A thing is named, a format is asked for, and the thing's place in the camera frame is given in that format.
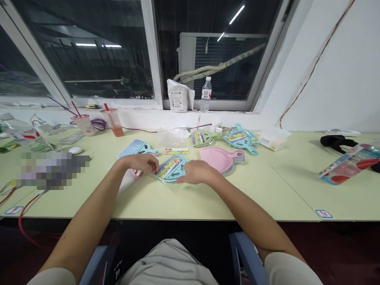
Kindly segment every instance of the white wall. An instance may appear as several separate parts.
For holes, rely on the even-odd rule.
[[[274,126],[291,104],[315,57],[350,0],[301,0],[287,31],[276,62],[262,92],[256,112],[187,112],[121,110],[125,127],[188,127],[222,122],[241,123],[251,130]],[[380,65],[379,0],[357,0],[325,50],[308,86],[283,119],[290,131],[329,128],[380,132],[380,96],[377,94]],[[10,111],[21,120],[37,112],[51,124],[67,124],[71,114],[58,108],[17,107]],[[96,110],[83,111],[101,118]]]
[[[329,11],[326,5],[320,16]],[[283,127],[380,132],[379,11],[379,0],[355,1]]]

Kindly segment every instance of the person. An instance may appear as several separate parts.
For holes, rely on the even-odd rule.
[[[158,160],[150,154],[129,155],[117,160],[75,214],[53,252],[28,285],[79,284],[111,220],[125,172],[132,168],[155,173],[158,167]],[[269,284],[322,284],[277,222],[250,197],[205,161],[189,161],[185,164],[185,171],[186,175],[179,177],[177,183],[205,183],[220,196],[255,244]],[[118,284],[218,283],[212,272],[179,241],[166,239],[129,268]]]

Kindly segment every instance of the hand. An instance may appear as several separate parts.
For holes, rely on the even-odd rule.
[[[158,160],[151,154],[133,154],[120,158],[128,168],[156,173]]]
[[[177,183],[208,184],[212,179],[221,176],[215,168],[203,160],[191,160],[185,163],[185,171],[186,175],[179,177]]]

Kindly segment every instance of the tissue box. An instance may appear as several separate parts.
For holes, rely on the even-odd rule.
[[[290,135],[290,132],[278,128],[268,129],[256,133],[258,142],[263,146],[270,148],[272,151],[283,149],[287,142],[286,139]]]

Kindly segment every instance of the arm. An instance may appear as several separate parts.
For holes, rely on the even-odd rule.
[[[255,201],[232,185],[217,170],[201,160],[185,164],[186,176],[177,183],[205,183],[224,201],[264,262],[272,252],[284,252],[306,263],[277,222]]]
[[[125,172],[158,170],[158,160],[150,154],[120,158],[68,224],[53,252],[39,270],[66,268],[78,284],[87,268],[114,211],[115,200]]]

